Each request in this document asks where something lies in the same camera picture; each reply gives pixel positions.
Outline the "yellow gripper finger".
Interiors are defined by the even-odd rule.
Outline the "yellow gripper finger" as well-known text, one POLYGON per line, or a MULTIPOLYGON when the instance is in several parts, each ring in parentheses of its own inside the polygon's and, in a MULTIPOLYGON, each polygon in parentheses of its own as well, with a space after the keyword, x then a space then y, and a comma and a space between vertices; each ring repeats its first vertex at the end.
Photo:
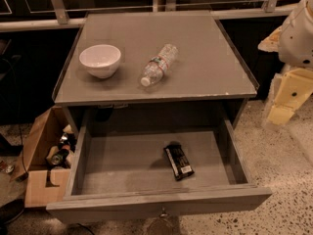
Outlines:
POLYGON ((313 70, 297 68, 287 71, 267 119, 276 125, 286 124, 313 93, 313 70))
POLYGON ((258 49, 264 52, 277 52, 282 28, 279 26, 260 41, 258 49))

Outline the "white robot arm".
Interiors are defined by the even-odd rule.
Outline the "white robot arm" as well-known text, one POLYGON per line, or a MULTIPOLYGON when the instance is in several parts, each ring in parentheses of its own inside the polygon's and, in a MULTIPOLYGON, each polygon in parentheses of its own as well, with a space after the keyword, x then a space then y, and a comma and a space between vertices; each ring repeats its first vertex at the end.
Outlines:
POLYGON ((313 0, 300 0, 283 24, 258 44, 277 52, 284 71, 273 79, 267 121, 286 124, 313 93, 313 0))

